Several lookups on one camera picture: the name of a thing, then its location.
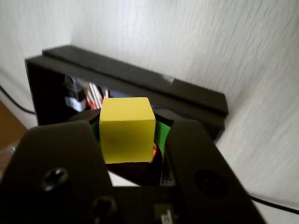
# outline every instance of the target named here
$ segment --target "white sticker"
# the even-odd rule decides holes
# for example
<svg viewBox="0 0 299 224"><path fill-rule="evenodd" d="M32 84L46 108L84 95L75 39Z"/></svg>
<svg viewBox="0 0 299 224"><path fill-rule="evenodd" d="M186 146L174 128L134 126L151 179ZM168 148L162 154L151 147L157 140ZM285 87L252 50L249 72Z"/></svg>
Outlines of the white sticker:
<svg viewBox="0 0 299 224"><path fill-rule="evenodd" d="M65 97L64 100L68 107L71 107L78 112L81 112L86 109L86 99L79 102L74 97Z"/></svg>

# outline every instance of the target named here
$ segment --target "wooden block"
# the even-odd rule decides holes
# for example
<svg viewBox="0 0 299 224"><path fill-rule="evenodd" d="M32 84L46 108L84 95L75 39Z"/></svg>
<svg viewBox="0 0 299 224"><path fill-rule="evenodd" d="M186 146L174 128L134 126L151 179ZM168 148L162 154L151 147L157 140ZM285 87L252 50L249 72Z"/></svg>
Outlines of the wooden block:
<svg viewBox="0 0 299 224"><path fill-rule="evenodd" d="M100 114L105 163L149 162L156 119L148 98L106 98Z"/></svg>

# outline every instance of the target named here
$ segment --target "white wall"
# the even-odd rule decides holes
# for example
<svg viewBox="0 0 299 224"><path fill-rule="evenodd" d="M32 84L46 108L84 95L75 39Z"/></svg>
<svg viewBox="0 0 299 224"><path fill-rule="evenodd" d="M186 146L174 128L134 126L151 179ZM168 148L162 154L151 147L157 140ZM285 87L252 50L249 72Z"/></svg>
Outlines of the white wall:
<svg viewBox="0 0 299 224"><path fill-rule="evenodd" d="M299 209L297 0L12 0L0 6L0 68L7 71L0 81L17 86L11 94L24 106L32 108L24 57L65 43L221 91L231 114L220 151L248 191ZM27 127L35 125L4 102ZM298 216L258 207L269 223L299 223Z"/></svg>
<svg viewBox="0 0 299 224"><path fill-rule="evenodd" d="M33 110L33 104L24 59L39 55L44 48L70 43L67 3L65 0L0 1L0 84L27 109ZM1 92L0 100L26 128L36 126L34 116L20 111Z"/></svg>

